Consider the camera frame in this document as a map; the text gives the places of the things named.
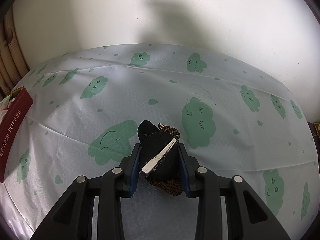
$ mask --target green cloud print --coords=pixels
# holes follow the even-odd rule
[[[34,84],[33,84],[33,88],[37,85],[37,84],[39,84],[40,82],[41,82],[41,80],[43,80],[43,78],[44,78],[44,75],[42,75],[42,77],[41,78],[39,78]]]
[[[88,154],[95,157],[98,165],[106,164],[110,159],[120,162],[131,154],[129,138],[137,132],[137,124],[126,120],[105,130],[88,148]]]
[[[310,204],[310,192],[308,191],[308,183],[304,184],[303,196],[302,196],[302,206],[301,206],[301,220],[308,212],[308,206]]]
[[[290,102],[291,102],[291,106],[294,109],[294,112],[296,113],[297,117],[299,119],[303,118],[299,107],[292,100],[290,100]]]
[[[149,61],[150,59],[151,57],[146,52],[136,52],[133,54],[129,66],[135,65],[136,67],[141,67],[146,65],[147,61]]]
[[[75,70],[68,72],[64,78],[60,81],[59,85],[67,83],[71,78],[73,78],[75,76],[75,74],[77,73],[77,70],[79,68],[77,67]]]
[[[271,100],[272,100],[273,106],[278,111],[278,113],[281,115],[281,117],[283,119],[286,118],[285,109],[284,109],[283,105],[280,103],[279,98],[275,97],[274,95],[271,95]]]
[[[204,68],[206,68],[208,65],[203,60],[200,60],[200,55],[198,53],[193,53],[188,58],[187,61],[187,69],[190,72],[199,72],[201,73]]]
[[[251,90],[249,90],[245,85],[241,86],[240,93],[243,101],[247,104],[247,106],[249,106],[249,109],[252,112],[259,112],[260,102],[254,95],[254,93]]]
[[[266,183],[265,193],[267,206],[276,216],[283,204],[282,197],[284,195],[284,181],[279,176],[277,169],[274,169],[273,171],[265,171],[263,173],[263,178]]]
[[[39,71],[38,71],[38,73],[37,73],[37,75],[38,75],[41,71],[43,71],[46,66],[47,66],[47,64],[45,64],[42,68],[40,68]]]
[[[32,71],[30,70],[29,72],[31,72],[31,73],[30,73],[29,76],[31,76],[36,70],[37,70],[36,68],[34,70],[32,70]]]
[[[30,161],[31,161],[31,157],[30,157],[29,148],[28,148],[26,152],[21,155],[18,163],[17,182],[19,184],[21,183],[21,180],[26,179],[26,177],[28,176]]]
[[[210,106],[192,97],[190,103],[182,110],[182,125],[187,133],[187,141],[191,148],[207,147],[210,138],[216,131],[212,120],[213,111]]]
[[[100,93],[104,89],[107,81],[108,81],[108,79],[104,78],[104,76],[100,76],[100,77],[93,79],[89,83],[89,85],[83,90],[80,98],[81,99],[91,98],[91,97],[93,97],[93,95]]]
[[[45,87],[45,86],[47,86],[47,84],[51,83],[51,82],[56,78],[57,75],[58,75],[58,73],[56,73],[56,72],[53,73],[53,75],[50,76],[50,77],[43,83],[42,87]]]

